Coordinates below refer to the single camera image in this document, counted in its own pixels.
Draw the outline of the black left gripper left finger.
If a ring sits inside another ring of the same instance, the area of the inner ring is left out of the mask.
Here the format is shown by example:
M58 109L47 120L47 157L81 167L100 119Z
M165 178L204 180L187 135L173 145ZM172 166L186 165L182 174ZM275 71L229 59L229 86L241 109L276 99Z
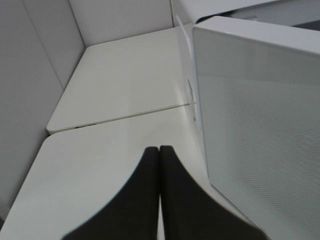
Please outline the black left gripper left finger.
M155 240L159 219L159 149L147 147L130 178L97 214L65 240Z

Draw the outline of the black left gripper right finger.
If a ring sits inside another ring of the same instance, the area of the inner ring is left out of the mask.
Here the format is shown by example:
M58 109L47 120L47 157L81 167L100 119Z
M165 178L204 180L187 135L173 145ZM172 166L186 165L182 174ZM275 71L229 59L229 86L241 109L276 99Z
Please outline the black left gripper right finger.
M160 197L167 240L265 240L259 228L222 207L192 178L174 148L159 149Z

